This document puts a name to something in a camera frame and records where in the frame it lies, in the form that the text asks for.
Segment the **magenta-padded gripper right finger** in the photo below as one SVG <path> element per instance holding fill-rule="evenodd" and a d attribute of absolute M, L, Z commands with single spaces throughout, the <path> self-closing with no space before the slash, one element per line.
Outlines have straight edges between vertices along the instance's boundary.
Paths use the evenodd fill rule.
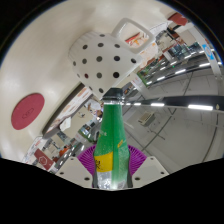
<path fill-rule="evenodd" d="M 129 173 L 127 186 L 140 188 L 168 175 L 155 156 L 147 157 L 142 151 L 129 145 Z"/>

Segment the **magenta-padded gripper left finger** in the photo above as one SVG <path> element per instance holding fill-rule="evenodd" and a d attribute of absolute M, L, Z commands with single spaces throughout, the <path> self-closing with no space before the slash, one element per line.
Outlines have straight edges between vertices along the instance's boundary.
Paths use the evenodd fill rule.
<path fill-rule="evenodd" d="M 70 157 L 56 175 L 84 188 L 93 187 L 95 175 L 95 145 L 82 151 L 77 157 Z"/>

